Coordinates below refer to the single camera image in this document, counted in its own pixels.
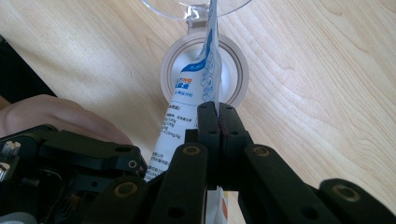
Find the wood grain surface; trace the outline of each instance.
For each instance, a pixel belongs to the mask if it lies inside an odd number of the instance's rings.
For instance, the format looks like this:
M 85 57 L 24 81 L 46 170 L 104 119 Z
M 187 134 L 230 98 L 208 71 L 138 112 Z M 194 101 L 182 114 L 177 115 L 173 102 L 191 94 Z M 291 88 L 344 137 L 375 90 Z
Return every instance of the wood grain surface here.
M 237 111 L 313 187 L 352 181 L 396 213 L 396 1 L 253 0 L 219 18 L 244 52 Z M 6 1 L 0 35 L 60 97 L 125 131 L 147 161 L 168 103 L 165 52 L 187 33 L 139 0 Z M 235 193 L 230 223 L 242 223 Z

